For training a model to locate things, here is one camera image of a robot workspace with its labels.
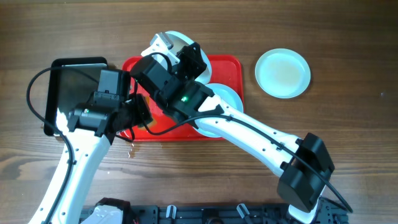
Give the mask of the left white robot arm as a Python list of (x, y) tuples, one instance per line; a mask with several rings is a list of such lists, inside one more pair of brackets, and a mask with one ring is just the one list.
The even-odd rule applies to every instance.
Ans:
[(69, 132), (50, 185), (31, 223), (78, 223), (93, 177), (116, 134), (150, 118), (146, 99), (101, 105), (80, 103), (71, 110)]

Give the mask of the green orange sponge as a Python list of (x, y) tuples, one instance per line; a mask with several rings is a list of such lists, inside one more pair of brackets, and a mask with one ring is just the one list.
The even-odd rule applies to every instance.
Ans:
[(136, 126), (137, 129), (145, 129), (145, 127), (147, 126), (148, 128), (151, 128), (153, 126), (155, 126), (157, 124), (156, 120), (151, 121), (150, 123), (146, 123), (146, 124), (139, 124)]

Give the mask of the red plastic tray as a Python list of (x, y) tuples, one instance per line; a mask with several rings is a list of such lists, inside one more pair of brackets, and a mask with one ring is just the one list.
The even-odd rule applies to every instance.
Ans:
[[(210, 83), (219, 83), (230, 87), (243, 100), (243, 73), (240, 61), (232, 55), (209, 55), (208, 59), (211, 63)], [(175, 125), (175, 121), (163, 113), (145, 89), (138, 86), (137, 92), (145, 96), (147, 100), (153, 118), (153, 122), (148, 124), (148, 127), (152, 132), (159, 133)], [(134, 140), (137, 142), (207, 141), (211, 139), (198, 133), (190, 124), (184, 124), (159, 136), (152, 135), (144, 127), (138, 126), (133, 127), (132, 131), (127, 129), (120, 135), (131, 138), (131, 133), (134, 133)]]

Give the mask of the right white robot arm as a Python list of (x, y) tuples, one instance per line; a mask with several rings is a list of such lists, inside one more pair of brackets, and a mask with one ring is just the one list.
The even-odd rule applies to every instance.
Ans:
[(209, 131), (245, 150), (279, 179), (277, 193), (302, 223), (314, 221), (335, 169), (324, 142), (299, 138), (238, 111), (208, 87), (210, 61), (200, 45), (175, 31), (160, 32), (131, 75), (176, 124)]

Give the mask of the black water tray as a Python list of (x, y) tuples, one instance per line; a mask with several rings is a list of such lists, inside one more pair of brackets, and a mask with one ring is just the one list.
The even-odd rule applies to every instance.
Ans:
[(68, 114), (79, 103), (92, 99), (98, 89), (102, 69), (108, 67), (104, 57), (59, 58), (50, 72), (45, 119), (63, 133), (68, 132)]

